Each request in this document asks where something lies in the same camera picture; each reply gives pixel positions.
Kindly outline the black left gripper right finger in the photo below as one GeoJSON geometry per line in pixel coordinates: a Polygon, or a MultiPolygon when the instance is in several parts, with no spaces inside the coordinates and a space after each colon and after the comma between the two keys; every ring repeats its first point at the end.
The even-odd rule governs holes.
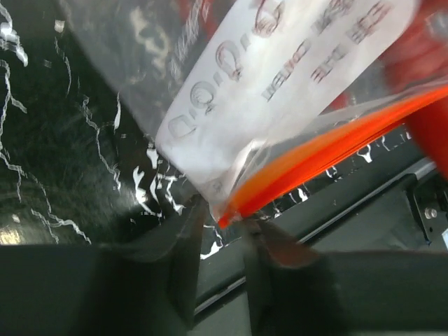
{"type": "Polygon", "coordinates": [[[445,253],[320,253],[269,221],[241,226],[254,335],[447,331],[445,253]]]}

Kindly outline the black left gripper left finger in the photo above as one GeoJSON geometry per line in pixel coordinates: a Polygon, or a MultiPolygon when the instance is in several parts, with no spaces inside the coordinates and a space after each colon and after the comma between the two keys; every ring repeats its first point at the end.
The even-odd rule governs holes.
{"type": "Polygon", "coordinates": [[[203,199],[126,244],[1,247],[2,335],[186,335],[203,199]]]}

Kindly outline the clear orange-zip bag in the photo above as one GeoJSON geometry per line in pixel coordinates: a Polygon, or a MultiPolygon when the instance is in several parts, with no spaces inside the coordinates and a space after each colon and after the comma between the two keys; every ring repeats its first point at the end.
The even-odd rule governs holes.
{"type": "Polygon", "coordinates": [[[446,1],[61,1],[220,226],[447,100],[446,1]]]}

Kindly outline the red toy lobster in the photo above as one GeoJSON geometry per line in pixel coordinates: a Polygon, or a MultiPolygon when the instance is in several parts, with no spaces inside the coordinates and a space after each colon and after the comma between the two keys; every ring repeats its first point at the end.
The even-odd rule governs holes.
{"type": "Polygon", "coordinates": [[[278,3],[254,32],[245,58],[217,47],[220,91],[191,90],[194,143],[217,169],[299,141],[275,167],[321,171],[447,96],[446,1],[278,3]]]}

